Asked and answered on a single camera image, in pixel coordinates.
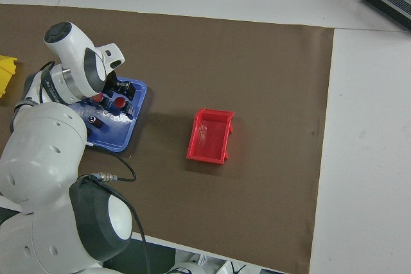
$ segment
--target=red round object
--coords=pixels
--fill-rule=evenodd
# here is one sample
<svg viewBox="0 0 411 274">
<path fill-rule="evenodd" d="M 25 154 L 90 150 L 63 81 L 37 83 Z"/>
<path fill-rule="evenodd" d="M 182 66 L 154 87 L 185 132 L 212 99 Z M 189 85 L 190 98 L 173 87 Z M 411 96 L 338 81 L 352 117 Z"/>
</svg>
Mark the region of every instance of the red round object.
<svg viewBox="0 0 411 274">
<path fill-rule="evenodd" d="M 98 103 L 98 102 L 103 101 L 104 96 L 103 96 L 103 93 L 101 92 L 99 94 L 96 94 L 95 96 L 92 96 L 91 98 L 94 102 Z"/>
<path fill-rule="evenodd" d="M 116 99 L 114 100 L 114 105 L 115 105 L 117 108 L 123 108 L 124 106 L 126 106 L 126 99 L 123 98 L 123 97 L 121 97 L 121 96 L 119 96 L 118 98 L 116 98 Z"/>
</svg>

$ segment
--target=yellow bin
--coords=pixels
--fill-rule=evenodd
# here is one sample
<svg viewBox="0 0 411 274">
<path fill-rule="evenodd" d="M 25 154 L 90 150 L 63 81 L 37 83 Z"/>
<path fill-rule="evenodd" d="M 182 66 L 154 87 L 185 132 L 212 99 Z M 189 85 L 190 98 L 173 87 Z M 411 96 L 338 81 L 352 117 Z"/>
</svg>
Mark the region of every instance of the yellow bin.
<svg viewBox="0 0 411 274">
<path fill-rule="evenodd" d="M 0 55 L 0 98 L 6 93 L 7 84 L 15 74 L 15 60 L 17 58 Z"/>
</svg>

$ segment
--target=cable connector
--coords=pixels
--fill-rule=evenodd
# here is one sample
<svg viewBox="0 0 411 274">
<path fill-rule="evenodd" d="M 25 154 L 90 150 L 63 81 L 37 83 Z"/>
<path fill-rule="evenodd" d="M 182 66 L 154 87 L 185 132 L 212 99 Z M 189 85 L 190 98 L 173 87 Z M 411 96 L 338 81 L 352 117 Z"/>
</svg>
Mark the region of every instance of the cable connector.
<svg viewBox="0 0 411 274">
<path fill-rule="evenodd" d="M 111 182 L 118 180 L 118 176 L 112 175 L 111 173 L 92 173 L 91 176 L 95 177 L 100 182 Z"/>
</svg>

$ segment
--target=brown cardboard surface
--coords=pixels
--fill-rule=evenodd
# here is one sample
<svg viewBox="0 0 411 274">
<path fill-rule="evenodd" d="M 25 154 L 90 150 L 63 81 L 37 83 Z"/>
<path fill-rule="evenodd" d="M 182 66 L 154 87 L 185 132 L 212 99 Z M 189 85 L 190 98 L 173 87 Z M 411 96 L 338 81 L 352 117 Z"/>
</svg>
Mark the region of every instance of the brown cardboard surface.
<svg viewBox="0 0 411 274">
<path fill-rule="evenodd" d="M 96 46 L 115 42 L 126 58 L 118 76 L 149 87 L 123 154 L 137 182 L 114 186 L 136 207 L 145 232 L 307 274 L 333 30 L 0 5 L 0 54 L 19 59 L 0 99 L 1 149 L 26 75 L 57 60 L 42 38 L 60 21 L 75 23 Z M 204 107 L 235 111 L 222 166 L 185 158 L 193 117 Z M 79 173 L 96 171 L 127 176 L 112 157 L 86 150 Z"/>
</svg>

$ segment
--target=red plastic tray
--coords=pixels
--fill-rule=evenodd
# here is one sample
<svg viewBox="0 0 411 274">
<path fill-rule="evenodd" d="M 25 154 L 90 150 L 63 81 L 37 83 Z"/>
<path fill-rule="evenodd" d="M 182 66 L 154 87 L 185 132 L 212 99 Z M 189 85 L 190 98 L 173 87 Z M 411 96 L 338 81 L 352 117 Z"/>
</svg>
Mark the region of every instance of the red plastic tray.
<svg viewBox="0 0 411 274">
<path fill-rule="evenodd" d="M 187 158 L 202 162 L 224 164 L 231 119 L 234 112 L 200 109 L 194 118 Z"/>
</svg>

